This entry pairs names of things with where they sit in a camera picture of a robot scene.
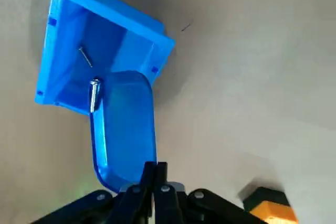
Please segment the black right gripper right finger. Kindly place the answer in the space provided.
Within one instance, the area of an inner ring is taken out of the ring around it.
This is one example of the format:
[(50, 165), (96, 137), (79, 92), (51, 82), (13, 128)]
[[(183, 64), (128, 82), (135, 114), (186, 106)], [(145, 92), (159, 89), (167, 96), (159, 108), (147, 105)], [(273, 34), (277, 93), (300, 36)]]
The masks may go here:
[(167, 181), (167, 163), (159, 162), (155, 174), (156, 223), (264, 223), (210, 190), (199, 188), (189, 194), (183, 185)]

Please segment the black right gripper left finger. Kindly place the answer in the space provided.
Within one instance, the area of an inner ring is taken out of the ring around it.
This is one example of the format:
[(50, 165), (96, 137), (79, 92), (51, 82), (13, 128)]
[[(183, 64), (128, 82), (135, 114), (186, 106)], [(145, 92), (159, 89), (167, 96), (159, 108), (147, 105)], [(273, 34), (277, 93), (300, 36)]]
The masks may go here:
[(146, 162), (140, 182), (126, 191), (93, 191), (33, 223), (147, 223), (155, 169), (155, 162)]

